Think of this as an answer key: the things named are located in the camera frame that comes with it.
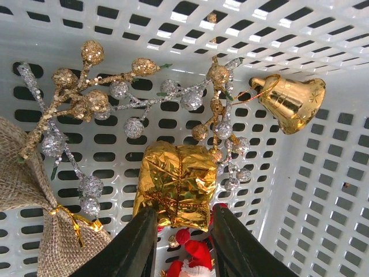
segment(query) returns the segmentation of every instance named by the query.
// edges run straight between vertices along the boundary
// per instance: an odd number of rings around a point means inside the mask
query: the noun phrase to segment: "plastic basket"
[[[219,21],[215,26],[205,20],[212,11]],[[156,97],[167,78],[186,86],[202,80],[215,54],[221,63],[245,57],[235,70],[236,92],[248,88],[252,76],[323,78],[327,94],[322,108],[297,134],[283,135],[257,101],[233,110],[236,135],[248,137],[252,145],[237,161],[253,178],[227,193],[222,186],[226,174],[219,176],[214,202],[229,203],[299,276],[368,275],[369,1],[0,0],[0,21],[0,115],[26,131],[33,129],[40,111],[16,74],[16,62],[32,64],[49,103],[52,73],[59,67],[80,70],[80,47],[88,39],[98,40],[106,54],[91,76],[127,71],[137,57],[173,63],[133,85],[139,98]],[[213,37],[217,43],[209,42]],[[205,95],[204,107],[194,112],[181,109],[177,101],[155,106],[144,135],[136,140],[127,139],[122,128],[141,110],[121,111],[103,122],[59,122],[80,166],[104,181],[100,220],[112,235],[132,218],[144,149],[156,140],[196,144],[191,128],[210,117],[210,99]],[[53,160],[45,164],[51,174]],[[63,162],[52,188],[73,212],[80,211],[77,186],[71,165]],[[38,207],[0,214],[0,276],[36,276],[42,231]],[[175,232],[165,228],[159,233],[157,274],[186,255],[167,246]],[[196,230],[191,235],[207,236]]]

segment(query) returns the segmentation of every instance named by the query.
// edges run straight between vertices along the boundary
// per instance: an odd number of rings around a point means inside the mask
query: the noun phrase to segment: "burlap fabric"
[[[44,211],[44,232],[40,243],[37,275],[64,277],[72,274],[110,242],[102,229],[95,232],[78,221],[85,247],[77,241],[70,216],[63,210],[49,212],[58,203],[51,190],[39,153],[24,164],[17,161],[26,133],[0,117],[0,211],[38,205]]]

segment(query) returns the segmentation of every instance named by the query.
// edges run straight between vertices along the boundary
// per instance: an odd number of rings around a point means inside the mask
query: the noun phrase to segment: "gold glitter ball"
[[[212,109],[213,113],[219,114],[223,110],[223,105],[218,98],[213,98],[210,101],[210,108]]]
[[[108,95],[103,91],[95,89],[93,91],[90,91],[85,97],[88,100],[88,107],[90,108],[90,110],[96,111],[98,113],[104,113],[108,110]]]
[[[192,137],[198,141],[206,139],[208,134],[208,127],[204,124],[200,124],[192,128]]]
[[[229,71],[224,65],[213,65],[208,71],[210,78],[215,85],[222,85],[228,82]]]
[[[73,88],[77,84],[78,78],[70,69],[59,68],[52,75],[52,81],[57,87]]]
[[[175,238],[175,235],[171,235],[168,239],[168,244],[170,248],[176,248],[179,246],[178,241]]]
[[[132,71],[138,76],[152,75],[159,70],[160,67],[150,59],[138,58],[132,62]]]
[[[104,60],[104,48],[94,40],[87,40],[81,50],[83,61],[90,65],[98,65]]]
[[[223,154],[219,149],[210,148],[209,154],[213,157],[213,162],[220,162],[223,158]]]

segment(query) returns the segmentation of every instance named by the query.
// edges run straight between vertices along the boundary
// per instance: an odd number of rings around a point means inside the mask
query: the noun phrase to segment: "gold string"
[[[261,95],[263,95],[263,94],[265,94],[265,93],[270,92],[270,91],[271,91],[273,88],[275,88],[275,87],[276,87],[276,85],[279,83],[279,81],[281,80],[281,76],[280,76],[279,74],[273,74],[273,75],[269,75],[269,76],[265,77],[263,80],[266,80],[266,79],[268,79],[269,77],[277,77],[278,79],[277,79],[277,81],[276,81],[276,82],[274,82],[274,84],[273,84],[273,85],[271,85],[271,86],[270,86],[269,88],[267,88],[266,90],[264,90],[264,91],[260,92],[259,94],[257,94],[257,95],[255,95],[255,96],[251,97],[250,99],[247,99],[247,100],[242,101],[242,102],[234,103],[234,104],[232,104],[232,106],[234,106],[234,105],[239,105],[239,104],[243,104],[243,103],[246,103],[246,102],[250,102],[250,101],[254,100],[254,99],[255,99],[255,98],[257,98],[257,97],[259,97],[259,96],[261,96]],[[256,88],[256,86],[257,86],[257,85],[253,85],[251,88],[249,88],[249,89],[245,90],[244,92],[240,93],[237,97],[235,97],[235,99],[237,99],[238,97],[241,97],[242,95],[244,95],[246,92],[250,91],[251,89],[255,89],[255,88]]]
[[[66,212],[70,216],[71,221],[73,223],[74,231],[76,232],[78,243],[80,244],[80,247],[85,247],[85,244],[82,240],[81,227],[78,225],[77,220],[84,222],[88,228],[92,229],[95,232],[98,232],[103,228],[103,225],[99,220],[96,220],[95,222],[91,222],[85,219],[83,216],[75,215],[74,213],[70,212],[66,207],[60,204],[58,204],[58,206],[52,211],[50,211],[49,213],[50,215],[56,215],[60,210]]]

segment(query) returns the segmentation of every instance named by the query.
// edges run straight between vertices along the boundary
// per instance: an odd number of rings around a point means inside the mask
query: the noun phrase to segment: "gold ribbon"
[[[77,220],[84,222],[88,228],[92,229],[95,232],[98,232],[103,228],[103,225],[99,220],[96,220],[95,222],[91,222],[85,219],[83,216],[75,215],[74,213],[70,212],[66,207],[60,204],[58,204],[58,206],[52,211],[50,211],[49,213],[50,215],[56,215],[60,210],[66,212],[70,216],[71,221],[73,223],[74,231],[76,232],[78,243],[80,244],[80,247],[85,247],[85,244],[82,240],[81,227],[78,225]]]

